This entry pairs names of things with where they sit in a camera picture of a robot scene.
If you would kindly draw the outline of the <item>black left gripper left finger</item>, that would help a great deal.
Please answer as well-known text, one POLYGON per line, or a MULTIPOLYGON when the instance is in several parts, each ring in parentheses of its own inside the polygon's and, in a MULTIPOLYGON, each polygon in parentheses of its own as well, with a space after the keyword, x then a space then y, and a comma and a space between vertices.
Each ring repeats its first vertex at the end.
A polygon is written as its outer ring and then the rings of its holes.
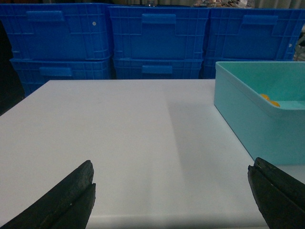
POLYGON ((2 229, 84 229, 96 200, 94 169, 86 160, 2 229))

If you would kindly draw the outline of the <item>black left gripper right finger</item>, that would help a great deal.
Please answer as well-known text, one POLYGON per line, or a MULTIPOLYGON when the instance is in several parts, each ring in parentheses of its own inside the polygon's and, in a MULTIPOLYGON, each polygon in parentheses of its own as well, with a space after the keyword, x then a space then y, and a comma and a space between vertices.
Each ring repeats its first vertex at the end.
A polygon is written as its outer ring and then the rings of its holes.
POLYGON ((248 167, 254 200, 270 229, 305 227, 305 185, 258 157, 248 167))

